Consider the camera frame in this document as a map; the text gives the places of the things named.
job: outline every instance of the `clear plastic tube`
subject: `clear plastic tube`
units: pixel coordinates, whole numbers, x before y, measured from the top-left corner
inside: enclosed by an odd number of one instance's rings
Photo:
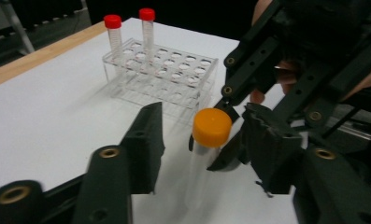
[[[217,158],[220,149],[203,147],[193,142],[191,166],[188,174],[188,187],[185,193],[185,204],[190,209],[200,207],[207,191],[207,182],[211,172],[207,167]]]
[[[155,11],[152,8],[141,8],[139,18],[142,20],[143,47],[145,53],[145,63],[151,68],[154,60],[154,40],[153,40],[153,21],[155,20]]]
[[[106,15],[104,22],[108,32],[112,60],[114,63],[119,63],[122,55],[121,17],[118,15]]]
[[[112,59],[115,63],[118,63],[122,55],[121,29],[108,29],[108,36],[112,52]]]
[[[204,200],[211,172],[208,166],[217,158],[232,127],[230,117],[217,108],[197,112],[193,120],[193,150],[185,193],[185,204],[197,209]]]

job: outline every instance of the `white table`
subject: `white table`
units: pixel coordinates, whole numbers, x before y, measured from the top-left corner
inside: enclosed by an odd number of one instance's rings
[[[125,21],[121,33],[123,40],[142,39],[141,21]],[[155,23],[155,44],[220,60],[214,105],[224,83],[222,60],[237,41]],[[52,189],[84,174],[96,149],[119,144],[138,108],[108,96],[102,63],[108,51],[103,33],[0,85],[0,187],[32,179]],[[264,104],[273,107],[281,95],[272,89]],[[190,126],[164,120],[156,194],[132,196],[135,224],[296,223],[292,196],[268,198],[249,165],[212,173],[203,208],[188,210],[190,133]]]

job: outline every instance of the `red cap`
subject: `red cap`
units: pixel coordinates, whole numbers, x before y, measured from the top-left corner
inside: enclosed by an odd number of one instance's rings
[[[104,17],[104,22],[108,29],[121,28],[121,17],[118,15],[106,15]]]
[[[139,19],[143,21],[154,21],[155,10],[153,10],[152,8],[148,8],[148,7],[139,9]]]

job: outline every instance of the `test tube rack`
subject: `test tube rack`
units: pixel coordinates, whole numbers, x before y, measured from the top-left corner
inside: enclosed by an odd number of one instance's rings
[[[211,99],[218,59],[158,45],[153,55],[148,63],[143,42],[133,38],[123,43],[120,58],[104,55],[111,97],[140,106],[162,102],[164,116],[191,124]]]

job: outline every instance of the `wooden table edge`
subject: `wooden table edge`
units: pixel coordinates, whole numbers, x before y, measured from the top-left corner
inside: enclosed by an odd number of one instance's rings
[[[106,31],[103,22],[99,22],[91,27],[70,35],[62,40],[46,46],[43,49],[36,50],[31,54],[27,54],[18,60],[5,64],[0,67],[0,84],[14,78],[42,63],[53,59],[60,54],[92,39],[93,37],[102,34]]]

